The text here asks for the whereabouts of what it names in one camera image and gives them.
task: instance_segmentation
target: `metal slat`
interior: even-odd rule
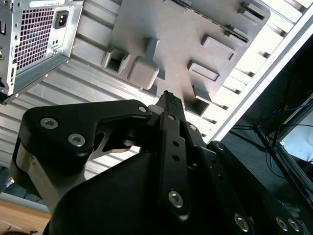
[[[105,47],[108,46],[112,29],[95,20],[82,16],[78,33]]]
[[[250,56],[246,56],[246,61],[256,60],[259,63],[248,66],[244,62],[239,63],[229,79],[226,80],[225,87],[221,87],[212,99],[217,105],[229,108],[225,110],[211,104],[204,112],[203,118],[186,112],[187,120],[195,124],[201,133],[207,135],[206,141],[215,139],[216,136],[220,138],[225,134],[221,127],[224,126],[226,120],[229,121],[239,102],[245,99],[251,87],[254,87],[260,79],[258,74],[264,67],[263,63],[266,64],[266,60],[271,60],[272,55],[276,56],[277,48],[280,49],[284,37],[288,37],[288,34],[279,35],[279,32],[276,33],[272,28],[277,27],[283,32],[293,33],[292,28],[297,26],[298,23],[294,24],[293,22],[296,22],[302,13],[284,0],[277,1],[279,2],[273,3],[276,0],[263,1],[265,2],[263,5],[267,3],[271,6],[272,15],[268,23],[269,27],[266,26],[264,32],[260,33],[260,38],[255,39],[255,48],[252,47]],[[85,1],[71,61],[56,73],[50,73],[45,81],[21,95],[12,105],[4,107],[2,111],[0,109],[0,148],[4,147],[7,151],[12,151],[22,115],[25,110],[32,107],[117,99],[137,99],[146,105],[156,103],[156,97],[140,91],[139,87],[129,84],[127,81],[121,81],[105,73],[101,68],[101,62],[110,42],[112,27],[120,8],[116,2],[112,0]],[[286,12],[280,6],[277,7],[277,4],[281,4],[281,2],[288,4],[288,9],[291,7],[291,11]],[[297,2],[307,7],[312,0],[297,0]],[[268,53],[269,57],[265,58],[258,52]],[[162,89],[162,81],[158,80],[157,85]],[[233,92],[235,90],[239,90],[241,93],[236,94]],[[92,177],[137,152],[138,148],[132,148],[127,153],[110,154],[93,160],[87,164],[86,176]],[[10,154],[0,152],[0,164],[8,164],[10,159]]]

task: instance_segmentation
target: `gray plastic part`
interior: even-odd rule
[[[205,35],[205,37],[203,38],[202,46],[204,46],[205,48],[209,48],[209,49],[211,49],[212,47],[216,47],[216,46],[221,47],[223,50],[226,50],[230,53],[230,56],[228,58],[230,61],[232,61],[237,54],[237,52],[235,50],[233,50],[232,48],[230,48],[230,47],[226,46],[225,44],[215,40],[214,38],[211,38],[208,35]]]
[[[178,11],[180,13],[185,14],[188,11],[187,9],[174,3],[172,0],[164,0],[164,3],[167,4],[169,7],[171,7],[172,9],[174,9],[175,11]]]
[[[210,98],[210,95],[207,91],[202,91],[201,89],[197,88],[197,87],[193,87],[194,93],[195,93],[195,97],[198,100],[201,100],[207,104],[211,104],[212,100]]]
[[[256,5],[254,5],[254,4],[250,3],[250,2],[245,2],[243,4],[243,7],[245,7],[250,12],[254,12],[257,15],[259,15],[259,18],[261,20],[264,20],[264,18],[266,17],[266,13],[263,10],[261,10],[259,7],[257,7]]]
[[[127,79],[146,90],[150,89],[159,74],[160,67],[153,61],[159,40],[149,40],[146,56],[138,56],[128,74]]]
[[[157,77],[159,78],[159,79],[162,79],[162,80],[164,80],[165,81],[165,71],[164,70],[160,70],[159,72],[158,72],[158,75],[157,75]]]
[[[164,112],[164,109],[161,108],[160,106],[157,106],[157,105],[154,105],[154,104],[151,104],[149,105],[148,107],[152,112],[156,113],[156,114],[161,114]]]
[[[190,63],[188,70],[195,76],[201,77],[203,79],[210,79],[213,82],[215,82],[219,78],[219,75],[217,73],[194,62]]]
[[[158,75],[159,66],[156,62],[138,56],[128,74],[128,80],[146,90],[150,89]]]
[[[250,11],[244,8],[240,9],[238,14],[241,15],[243,18],[251,21],[251,23],[254,25],[257,25],[262,21],[260,18],[256,17],[254,14],[252,14]]]
[[[189,1],[195,11],[210,19],[198,15],[193,10],[185,11],[186,8],[172,0],[123,1],[111,33],[110,44],[131,55],[127,67],[118,78],[148,88],[152,84],[151,75],[145,81],[144,78],[140,80],[129,74],[133,70],[135,60],[138,60],[139,56],[146,57],[149,40],[158,39],[153,61],[158,64],[159,71],[166,71],[166,79],[163,79],[161,72],[157,74],[159,79],[154,82],[154,85],[157,85],[157,94],[169,90],[183,102],[188,103],[187,108],[192,109],[194,106],[197,112],[201,109],[197,108],[199,100],[195,97],[193,86],[207,91],[213,99],[268,21],[270,12],[253,0]],[[266,15],[264,20],[255,26],[251,21],[241,17],[238,11],[242,9],[243,2],[252,3],[264,11]],[[236,37],[236,33],[225,35],[229,25],[232,26],[230,29],[248,38],[248,42]],[[216,44],[212,41],[212,44],[209,43],[208,47],[204,48],[201,43],[206,35],[220,44],[211,46]],[[235,56],[231,57],[230,49],[236,52]],[[208,76],[206,73],[199,76],[195,72],[190,72],[188,70],[190,61],[214,72],[218,77],[212,78],[212,75]]]
[[[118,48],[110,47],[103,58],[102,67],[103,69],[108,69],[117,74],[121,74],[123,69],[127,66],[129,57],[130,55],[128,53],[123,52]]]

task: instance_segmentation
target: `mounting hole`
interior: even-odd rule
[[[221,181],[225,181],[225,179],[224,179],[224,177],[222,176],[222,175],[218,175],[218,177],[219,177],[219,179],[221,180]]]
[[[176,147],[179,147],[179,143],[177,143],[176,141],[173,141],[173,145],[175,145]]]
[[[179,156],[173,154],[173,159],[176,161],[176,162],[179,162],[180,161],[180,158]]]

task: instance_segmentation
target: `power socket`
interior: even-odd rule
[[[55,19],[54,28],[59,29],[66,27],[68,15],[69,15],[68,11],[59,11]]]

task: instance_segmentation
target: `black metal bracket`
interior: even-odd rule
[[[296,231],[287,217],[296,234],[303,234],[225,146],[206,146],[196,126],[186,122],[177,97],[165,92],[157,104],[160,114],[135,100],[40,107],[24,114],[11,170],[16,182],[37,192],[53,212],[45,235],[147,234],[164,228],[178,234],[195,229],[269,234],[267,223],[277,234],[284,230],[277,217],[287,226],[284,234]],[[82,178],[88,159],[131,146],[140,146],[140,153],[88,181]],[[230,164],[228,158],[237,161]],[[248,203],[250,193],[260,203]]]

